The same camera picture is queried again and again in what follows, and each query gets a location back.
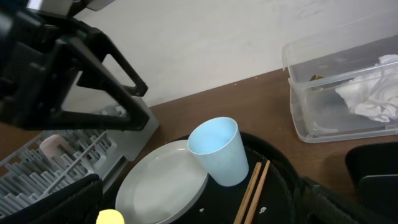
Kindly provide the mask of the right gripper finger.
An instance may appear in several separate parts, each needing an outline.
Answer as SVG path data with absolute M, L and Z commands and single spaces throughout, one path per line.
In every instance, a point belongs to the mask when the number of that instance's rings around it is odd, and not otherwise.
M 295 185 L 292 222 L 299 224 L 383 224 L 392 223 L 367 208 L 354 204 L 307 177 Z
M 1 219 L 2 224 L 95 223 L 103 198 L 103 182 L 90 174 Z

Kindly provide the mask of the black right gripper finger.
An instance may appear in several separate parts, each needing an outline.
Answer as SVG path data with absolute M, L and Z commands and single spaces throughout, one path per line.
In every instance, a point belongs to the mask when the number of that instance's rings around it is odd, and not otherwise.
M 63 78 L 59 86 L 59 98 L 52 100 L 48 121 L 52 129 L 116 129 L 140 131 L 149 120 L 149 115 L 143 107 L 134 100 L 133 96 L 144 96 L 147 85 L 129 65 L 117 47 L 110 41 L 91 43 L 87 47 L 80 40 L 65 40 L 62 47 L 63 62 L 70 61 L 64 73 L 58 75 Z M 110 55 L 135 83 L 125 86 L 115 79 L 110 71 L 102 64 Z M 61 109 L 67 91 L 71 88 L 73 79 L 81 71 L 77 85 L 106 92 L 119 106 L 126 110 L 125 116 L 111 116 L 100 114 L 79 113 Z

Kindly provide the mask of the pink plastic cup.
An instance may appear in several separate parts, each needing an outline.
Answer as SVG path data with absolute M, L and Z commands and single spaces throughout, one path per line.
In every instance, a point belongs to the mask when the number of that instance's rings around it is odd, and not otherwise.
M 75 153 L 74 148 L 59 134 L 53 134 L 44 139 L 39 147 L 50 162 L 52 162 L 53 157 L 61 161 L 62 155 L 67 154 L 68 156 L 72 156 Z

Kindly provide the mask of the grey round plate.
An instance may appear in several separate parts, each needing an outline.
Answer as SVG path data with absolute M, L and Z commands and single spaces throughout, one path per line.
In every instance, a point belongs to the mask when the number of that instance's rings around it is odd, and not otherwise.
M 126 223 L 172 223 L 199 199 L 208 173 L 187 141 L 165 144 L 141 159 L 122 182 L 115 208 Z

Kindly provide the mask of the light blue plastic cup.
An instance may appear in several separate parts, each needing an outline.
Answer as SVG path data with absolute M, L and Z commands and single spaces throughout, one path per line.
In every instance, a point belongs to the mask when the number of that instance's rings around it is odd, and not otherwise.
M 242 182 L 249 172 L 237 122 L 229 117 L 210 119 L 188 137 L 188 149 L 210 174 L 224 187 Z

